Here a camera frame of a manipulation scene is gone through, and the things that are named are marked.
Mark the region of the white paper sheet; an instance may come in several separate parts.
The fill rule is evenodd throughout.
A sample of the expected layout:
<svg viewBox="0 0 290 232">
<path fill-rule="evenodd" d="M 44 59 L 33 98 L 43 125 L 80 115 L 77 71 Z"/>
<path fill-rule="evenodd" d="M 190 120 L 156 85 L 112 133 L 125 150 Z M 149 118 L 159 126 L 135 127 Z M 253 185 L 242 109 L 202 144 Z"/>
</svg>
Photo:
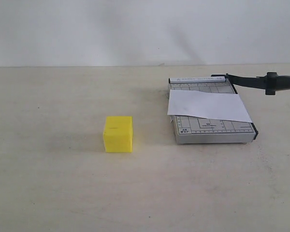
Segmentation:
<svg viewBox="0 0 290 232">
<path fill-rule="evenodd" d="M 252 122 L 238 94 L 196 90 L 170 90 L 167 115 Z"/>
</svg>

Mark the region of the yellow cube block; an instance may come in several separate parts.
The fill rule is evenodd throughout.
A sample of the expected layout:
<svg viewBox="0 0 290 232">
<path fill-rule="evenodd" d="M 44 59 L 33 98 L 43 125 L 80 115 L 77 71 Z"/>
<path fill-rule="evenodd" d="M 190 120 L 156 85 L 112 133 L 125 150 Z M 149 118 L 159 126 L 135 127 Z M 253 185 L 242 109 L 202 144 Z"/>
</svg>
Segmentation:
<svg viewBox="0 0 290 232">
<path fill-rule="evenodd" d="M 132 152 L 133 122 L 131 116 L 107 116 L 103 142 L 107 153 Z"/>
</svg>

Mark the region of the grey paper cutter base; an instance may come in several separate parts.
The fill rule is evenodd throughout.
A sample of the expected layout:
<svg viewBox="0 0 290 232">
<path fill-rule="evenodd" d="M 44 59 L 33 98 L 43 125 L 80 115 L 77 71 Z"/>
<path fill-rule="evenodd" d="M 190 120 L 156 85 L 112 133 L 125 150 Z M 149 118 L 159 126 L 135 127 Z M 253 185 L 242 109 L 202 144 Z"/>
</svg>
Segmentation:
<svg viewBox="0 0 290 232">
<path fill-rule="evenodd" d="M 170 78 L 169 90 L 237 94 L 235 87 L 221 74 L 210 77 Z M 170 120 L 178 144 L 251 143 L 259 134 L 252 122 L 193 116 L 170 116 Z"/>
</svg>

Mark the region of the black cutter blade arm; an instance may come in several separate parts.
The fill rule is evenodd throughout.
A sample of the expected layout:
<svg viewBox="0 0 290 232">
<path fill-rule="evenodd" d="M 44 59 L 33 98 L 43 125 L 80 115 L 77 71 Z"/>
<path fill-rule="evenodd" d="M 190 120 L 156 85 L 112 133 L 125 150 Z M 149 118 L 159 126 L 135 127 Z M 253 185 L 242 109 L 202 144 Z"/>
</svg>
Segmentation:
<svg viewBox="0 0 290 232">
<path fill-rule="evenodd" d="M 275 95 L 277 91 L 290 90 L 290 75 L 278 75 L 276 72 L 268 72 L 265 76 L 259 77 L 240 77 L 231 74 L 226 74 L 225 77 L 233 85 L 264 89 L 265 95 Z"/>
</svg>

